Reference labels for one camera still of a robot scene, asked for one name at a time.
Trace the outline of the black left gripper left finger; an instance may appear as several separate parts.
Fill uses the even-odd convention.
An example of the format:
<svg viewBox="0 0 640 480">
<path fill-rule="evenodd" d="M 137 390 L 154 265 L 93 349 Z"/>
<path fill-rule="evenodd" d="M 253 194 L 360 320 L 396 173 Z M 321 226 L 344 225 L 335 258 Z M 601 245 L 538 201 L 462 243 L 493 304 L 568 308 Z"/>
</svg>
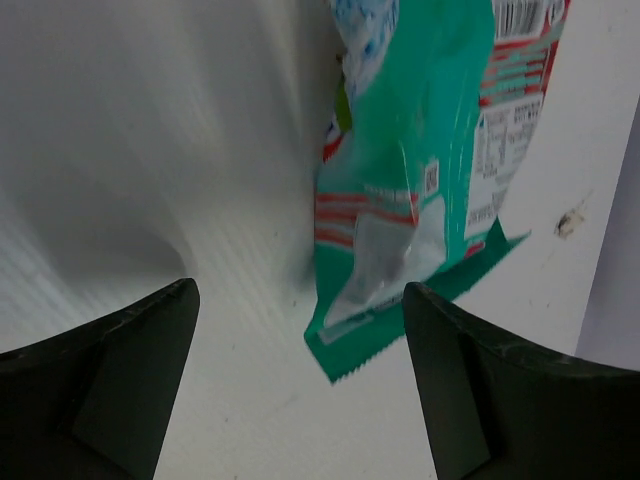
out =
<svg viewBox="0 0 640 480">
<path fill-rule="evenodd" d="M 183 278 L 2 353 L 2 478 L 153 478 L 199 308 Z"/>
</svg>

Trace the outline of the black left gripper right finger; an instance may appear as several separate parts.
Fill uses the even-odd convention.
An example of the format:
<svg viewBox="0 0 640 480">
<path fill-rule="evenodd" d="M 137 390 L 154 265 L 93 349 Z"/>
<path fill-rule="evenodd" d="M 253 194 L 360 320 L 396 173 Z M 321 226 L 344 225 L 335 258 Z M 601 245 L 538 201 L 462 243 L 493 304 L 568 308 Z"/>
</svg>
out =
<svg viewBox="0 0 640 480">
<path fill-rule="evenodd" d="M 639 375 L 548 349 L 412 283 L 402 308 L 441 479 L 635 479 Z"/>
</svg>

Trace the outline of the teal tissue packet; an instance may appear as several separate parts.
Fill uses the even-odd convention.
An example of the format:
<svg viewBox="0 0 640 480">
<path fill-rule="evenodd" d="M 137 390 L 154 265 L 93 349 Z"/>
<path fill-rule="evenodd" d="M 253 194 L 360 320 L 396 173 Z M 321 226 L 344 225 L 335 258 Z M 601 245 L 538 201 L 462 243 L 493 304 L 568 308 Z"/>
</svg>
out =
<svg viewBox="0 0 640 480">
<path fill-rule="evenodd" d="M 454 300 L 519 244 L 499 213 L 543 109 L 566 1 L 333 1 L 345 50 L 314 189 L 331 382 L 405 333 L 419 283 Z"/>
</svg>

